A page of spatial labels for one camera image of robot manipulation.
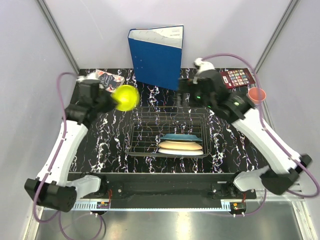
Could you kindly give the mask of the floral cover book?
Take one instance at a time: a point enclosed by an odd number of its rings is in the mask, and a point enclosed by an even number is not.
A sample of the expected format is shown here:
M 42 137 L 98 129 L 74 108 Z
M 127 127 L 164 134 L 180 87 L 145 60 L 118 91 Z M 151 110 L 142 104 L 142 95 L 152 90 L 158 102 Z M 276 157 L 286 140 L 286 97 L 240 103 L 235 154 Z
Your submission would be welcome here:
M 123 85 L 125 78 L 113 73 L 109 73 L 102 70 L 95 71 L 100 83 L 103 85 L 106 91 L 113 93 L 118 87 Z

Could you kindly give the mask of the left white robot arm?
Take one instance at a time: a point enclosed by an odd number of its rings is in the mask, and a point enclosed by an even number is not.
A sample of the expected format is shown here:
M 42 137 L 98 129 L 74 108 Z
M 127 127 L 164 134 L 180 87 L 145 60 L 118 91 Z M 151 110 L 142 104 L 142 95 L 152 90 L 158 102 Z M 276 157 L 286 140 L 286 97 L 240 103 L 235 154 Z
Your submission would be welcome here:
M 36 178 L 26 180 L 24 189 L 36 205 L 67 213 L 80 198 L 91 193 L 103 198 L 108 193 L 106 178 L 96 173 L 68 180 L 71 163 L 92 122 L 99 113 L 115 108 L 111 94 L 100 85 L 97 79 L 85 79 L 78 84 L 78 103 L 65 109 L 59 136 L 47 162 Z

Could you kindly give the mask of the teal plate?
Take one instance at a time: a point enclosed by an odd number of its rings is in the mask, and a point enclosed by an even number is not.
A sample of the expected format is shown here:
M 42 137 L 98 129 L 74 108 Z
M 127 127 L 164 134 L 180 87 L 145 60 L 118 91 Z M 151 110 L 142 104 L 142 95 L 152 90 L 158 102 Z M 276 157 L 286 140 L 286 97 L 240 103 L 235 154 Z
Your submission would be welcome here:
M 193 134 L 167 133 L 160 137 L 161 140 L 180 141 L 180 142 L 202 142 L 203 140 Z

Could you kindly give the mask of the dark red card box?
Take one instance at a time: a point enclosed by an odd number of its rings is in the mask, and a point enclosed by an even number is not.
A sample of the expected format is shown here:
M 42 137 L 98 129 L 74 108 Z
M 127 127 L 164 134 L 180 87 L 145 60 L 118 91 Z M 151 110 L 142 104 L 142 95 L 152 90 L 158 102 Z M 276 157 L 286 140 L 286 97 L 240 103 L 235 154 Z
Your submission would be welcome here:
M 255 79 L 248 68 L 224 68 L 220 71 L 227 89 L 254 85 Z

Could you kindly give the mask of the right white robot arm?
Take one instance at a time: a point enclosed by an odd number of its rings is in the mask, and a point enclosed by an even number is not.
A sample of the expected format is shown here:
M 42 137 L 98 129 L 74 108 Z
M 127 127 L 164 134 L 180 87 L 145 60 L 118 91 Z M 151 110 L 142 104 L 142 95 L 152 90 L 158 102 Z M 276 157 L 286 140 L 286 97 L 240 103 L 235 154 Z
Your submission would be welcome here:
M 290 148 L 260 118 L 258 107 L 246 94 L 227 89 L 217 70 L 205 70 L 197 75 L 197 80 L 179 78 L 177 93 L 189 94 L 196 107 L 212 110 L 217 117 L 244 134 L 265 158 L 265 167 L 234 176 L 227 185 L 230 197 L 236 199 L 248 190 L 262 188 L 279 196 L 289 193 L 300 174 L 306 172 L 312 163 L 309 155 Z

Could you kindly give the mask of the blue binder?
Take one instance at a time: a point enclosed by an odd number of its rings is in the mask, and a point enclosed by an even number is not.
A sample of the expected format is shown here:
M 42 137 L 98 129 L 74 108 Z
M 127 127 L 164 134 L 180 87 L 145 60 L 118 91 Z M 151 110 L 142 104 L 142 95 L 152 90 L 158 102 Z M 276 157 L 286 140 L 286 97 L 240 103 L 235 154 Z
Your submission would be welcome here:
M 182 63 L 184 26 L 133 28 L 129 30 L 127 39 L 136 80 L 176 91 Z

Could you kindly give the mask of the yellow-green bowl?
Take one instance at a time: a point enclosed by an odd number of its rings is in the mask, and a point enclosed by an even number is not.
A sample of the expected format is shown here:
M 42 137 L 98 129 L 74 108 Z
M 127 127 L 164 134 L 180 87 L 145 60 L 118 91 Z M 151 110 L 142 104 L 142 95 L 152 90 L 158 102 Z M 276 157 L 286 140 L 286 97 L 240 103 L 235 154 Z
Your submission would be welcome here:
M 115 100 L 115 109 L 122 112 L 133 110 L 140 101 L 140 95 L 137 88 L 132 85 L 121 85 L 112 94 Z

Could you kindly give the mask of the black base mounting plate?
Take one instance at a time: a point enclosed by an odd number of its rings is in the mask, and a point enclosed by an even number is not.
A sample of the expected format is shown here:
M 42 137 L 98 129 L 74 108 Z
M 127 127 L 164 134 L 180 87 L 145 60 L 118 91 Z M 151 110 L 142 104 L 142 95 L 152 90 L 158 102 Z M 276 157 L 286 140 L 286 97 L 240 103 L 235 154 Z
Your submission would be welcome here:
M 255 199 L 252 189 L 231 186 L 233 173 L 97 173 L 112 199 L 132 196 L 201 196 L 213 199 Z

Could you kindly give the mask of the tall pink cup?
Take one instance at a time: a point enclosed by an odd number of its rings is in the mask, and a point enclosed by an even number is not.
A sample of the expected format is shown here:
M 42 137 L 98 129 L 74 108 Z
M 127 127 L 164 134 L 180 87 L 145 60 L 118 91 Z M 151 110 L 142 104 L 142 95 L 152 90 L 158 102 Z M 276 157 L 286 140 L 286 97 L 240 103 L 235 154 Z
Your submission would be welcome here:
M 259 87 L 252 87 L 248 90 L 247 96 L 255 104 L 259 105 L 266 99 L 266 93 Z

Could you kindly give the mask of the beige plate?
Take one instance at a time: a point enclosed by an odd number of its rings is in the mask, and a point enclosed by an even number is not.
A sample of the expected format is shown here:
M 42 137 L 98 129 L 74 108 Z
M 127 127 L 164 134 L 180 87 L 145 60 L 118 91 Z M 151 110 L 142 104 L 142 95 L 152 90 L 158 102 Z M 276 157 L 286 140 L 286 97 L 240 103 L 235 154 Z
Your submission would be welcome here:
M 202 150 L 203 147 L 196 142 L 183 142 L 183 141 L 163 141 L 158 144 L 160 148 L 171 149 L 171 150 L 187 150 L 187 151 L 197 151 Z

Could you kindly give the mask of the white plate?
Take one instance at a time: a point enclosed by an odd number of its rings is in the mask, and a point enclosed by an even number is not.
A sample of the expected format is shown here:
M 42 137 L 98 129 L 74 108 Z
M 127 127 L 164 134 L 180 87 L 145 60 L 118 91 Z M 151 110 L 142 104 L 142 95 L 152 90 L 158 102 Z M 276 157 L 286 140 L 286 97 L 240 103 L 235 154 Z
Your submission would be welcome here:
M 202 150 L 180 150 L 180 149 L 165 149 L 165 148 L 160 148 L 158 152 L 161 154 L 175 155 L 175 156 L 200 156 L 204 154 Z

